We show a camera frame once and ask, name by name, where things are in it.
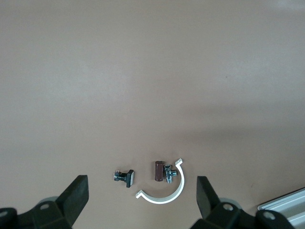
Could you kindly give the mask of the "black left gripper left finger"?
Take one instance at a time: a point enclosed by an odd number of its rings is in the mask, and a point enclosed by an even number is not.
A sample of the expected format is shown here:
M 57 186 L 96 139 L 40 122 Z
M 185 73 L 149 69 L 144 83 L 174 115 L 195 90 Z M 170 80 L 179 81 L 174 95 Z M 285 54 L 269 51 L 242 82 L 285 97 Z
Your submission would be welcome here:
M 87 175 L 77 176 L 56 198 L 39 202 L 18 215 L 18 229 L 71 229 L 89 200 Z

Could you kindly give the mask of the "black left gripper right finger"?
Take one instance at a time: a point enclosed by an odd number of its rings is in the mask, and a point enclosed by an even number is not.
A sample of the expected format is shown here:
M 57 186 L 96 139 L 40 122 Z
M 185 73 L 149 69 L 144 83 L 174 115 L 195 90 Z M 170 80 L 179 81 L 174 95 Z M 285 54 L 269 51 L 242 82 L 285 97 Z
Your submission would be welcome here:
M 238 208 L 236 204 L 221 201 L 205 176 L 197 177 L 196 201 L 202 218 L 193 229 L 255 229 L 255 217 Z

